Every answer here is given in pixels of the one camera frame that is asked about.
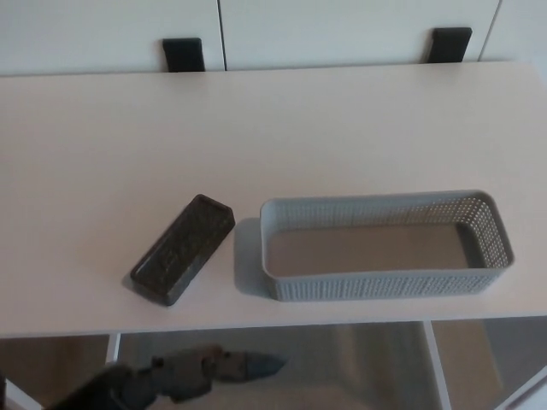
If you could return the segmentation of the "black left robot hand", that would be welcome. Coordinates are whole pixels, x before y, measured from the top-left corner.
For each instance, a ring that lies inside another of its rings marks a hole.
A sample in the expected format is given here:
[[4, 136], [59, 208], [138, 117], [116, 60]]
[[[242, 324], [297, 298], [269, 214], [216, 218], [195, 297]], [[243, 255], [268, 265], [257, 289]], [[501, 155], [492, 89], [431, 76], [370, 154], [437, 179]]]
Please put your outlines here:
[[183, 348], [145, 367], [119, 361], [52, 405], [52, 409], [147, 409], [160, 397], [180, 404], [211, 392], [216, 382], [244, 384], [278, 374], [287, 359], [219, 345]]

